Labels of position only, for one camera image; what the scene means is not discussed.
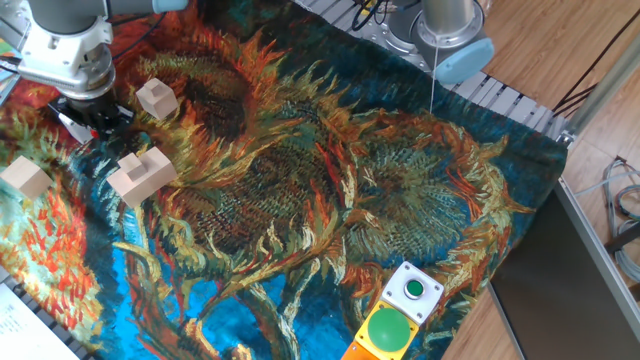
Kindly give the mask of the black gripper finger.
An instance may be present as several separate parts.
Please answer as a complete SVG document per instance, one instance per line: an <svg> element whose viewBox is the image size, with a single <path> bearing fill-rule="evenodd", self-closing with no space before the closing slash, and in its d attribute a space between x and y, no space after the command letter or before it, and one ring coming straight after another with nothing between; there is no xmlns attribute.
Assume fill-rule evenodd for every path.
<svg viewBox="0 0 640 360"><path fill-rule="evenodd" d="M108 140L114 133L114 129L108 122L96 122L91 125L88 125L88 129L90 130L90 134L94 139L99 139L101 141Z"/></svg>
<svg viewBox="0 0 640 360"><path fill-rule="evenodd" d="M109 118L108 134L121 134L127 130L134 122L135 112L125 107L117 107L116 112Z"/></svg>

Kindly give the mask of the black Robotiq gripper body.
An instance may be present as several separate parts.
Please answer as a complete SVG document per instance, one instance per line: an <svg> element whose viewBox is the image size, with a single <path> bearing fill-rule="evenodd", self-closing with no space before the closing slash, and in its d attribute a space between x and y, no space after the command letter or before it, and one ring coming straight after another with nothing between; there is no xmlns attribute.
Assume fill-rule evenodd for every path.
<svg viewBox="0 0 640 360"><path fill-rule="evenodd" d="M108 91L93 99L74 99L67 97L69 117L76 123L91 125L98 121L108 122L120 105L112 91Z"/></svg>

